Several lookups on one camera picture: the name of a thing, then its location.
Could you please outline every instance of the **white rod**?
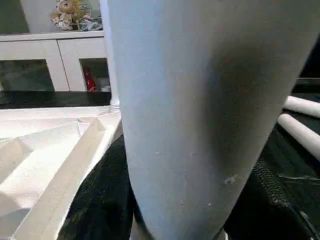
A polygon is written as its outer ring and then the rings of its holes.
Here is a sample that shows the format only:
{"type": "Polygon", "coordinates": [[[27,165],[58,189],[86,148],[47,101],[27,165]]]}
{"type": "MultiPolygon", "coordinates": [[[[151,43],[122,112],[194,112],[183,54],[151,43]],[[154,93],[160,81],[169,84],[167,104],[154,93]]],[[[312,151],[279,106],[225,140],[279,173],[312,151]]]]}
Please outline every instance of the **white rod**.
{"type": "Polygon", "coordinates": [[[111,86],[111,101],[110,111],[119,112],[120,102],[117,86],[117,74],[115,69],[115,56],[112,41],[112,32],[110,28],[110,13],[107,0],[100,0],[100,10],[102,16],[103,30],[104,30],[104,45],[106,47],[106,59],[108,64],[110,86],[111,86]]]}
{"type": "Polygon", "coordinates": [[[288,96],[283,106],[285,109],[320,118],[320,103],[288,96]]]}
{"type": "Polygon", "coordinates": [[[320,161],[320,136],[317,133],[288,114],[279,116],[278,124],[320,161]]]}

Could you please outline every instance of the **white pillar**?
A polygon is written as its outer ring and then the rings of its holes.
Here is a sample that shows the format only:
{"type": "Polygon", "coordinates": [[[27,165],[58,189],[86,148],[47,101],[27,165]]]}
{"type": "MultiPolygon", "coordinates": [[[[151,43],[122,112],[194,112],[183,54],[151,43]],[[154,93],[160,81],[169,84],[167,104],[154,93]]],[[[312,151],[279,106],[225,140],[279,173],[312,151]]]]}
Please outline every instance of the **white pillar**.
{"type": "Polygon", "coordinates": [[[118,87],[117,87],[117,74],[115,69],[115,56],[112,41],[112,31],[110,26],[110,13],[107,0],[100,0],[100,10],[102,16],[102,24],[104,30],[104,45],[106,47],[106,56],[108,64],[108,72],[111,86],[111,101],[110,110],[112,112],[120,111],[118,87]]]}
{"type": "Polygon", "coordinates": [[[101,1],[137,230],[211,240],[316,41],[319,0],[101,1]]]}

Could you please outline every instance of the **black cloth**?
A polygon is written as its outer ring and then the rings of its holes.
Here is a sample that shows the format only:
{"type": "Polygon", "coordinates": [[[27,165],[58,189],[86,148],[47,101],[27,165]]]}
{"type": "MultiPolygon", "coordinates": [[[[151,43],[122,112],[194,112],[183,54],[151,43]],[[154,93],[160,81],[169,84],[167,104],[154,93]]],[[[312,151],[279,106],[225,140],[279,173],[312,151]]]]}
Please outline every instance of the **black cloth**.
{"type": "Polygon", "coordinates": [[[300,78],[315,78],[320,77],[320,37],[318,37],[306,63],[303,71],[300,74],[300,78]]]}
{"type": "MultiPolygon", "coordinates": [[[[294,93],[320,102],[319,93],[294,93]]],[[[284,111],[320,134],[320,120],[284,111]]],[[[275,125],[226,226],[235,240],[319,240],[320,162],[275,125]]]]}
{"type": "Polygon", "coordinates": [[[128,240],[133,203],[121,136],[81,184],[58,240],[128,240]]]}

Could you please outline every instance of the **white cabinet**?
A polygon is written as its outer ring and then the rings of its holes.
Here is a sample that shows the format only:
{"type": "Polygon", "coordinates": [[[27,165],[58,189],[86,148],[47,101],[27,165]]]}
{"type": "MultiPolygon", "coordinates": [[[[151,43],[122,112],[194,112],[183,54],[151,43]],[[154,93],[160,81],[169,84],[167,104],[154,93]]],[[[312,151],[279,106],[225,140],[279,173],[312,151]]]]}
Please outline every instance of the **white cabinet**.
{"type": "Polygon", "coordinates": [[[4,91],[69,91],[56,40],[0,42],[4,91]]]}
{"type": "Polygon", "coordinates": [[[65,74],[71,91],[86,91],[83,68],[89,65],[97,89],[101,89],[101,81],[108,81],[107,56],[103,37],[68,39],[58,41],[65,74]]]}
{"type": "Polygon", "coordinates": [[[109,91],[103,31],[0,36],[2,91],[87,91],[89,68],[97,91],[109,91]]]}

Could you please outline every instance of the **red object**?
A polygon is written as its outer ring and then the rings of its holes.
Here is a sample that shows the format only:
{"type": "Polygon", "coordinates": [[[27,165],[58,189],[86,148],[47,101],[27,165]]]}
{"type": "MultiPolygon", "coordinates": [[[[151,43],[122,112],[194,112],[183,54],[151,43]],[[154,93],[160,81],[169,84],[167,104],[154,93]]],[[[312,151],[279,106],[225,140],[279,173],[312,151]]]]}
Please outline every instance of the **red object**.
{"type": "Polygon", "coordinates": [[[91,76],[90,68],[84,67],[83,73],[84,73],[86,88],[88,89],[89,92],[95,92],[97,88],[96,88],[95,81],[91,76]]]}

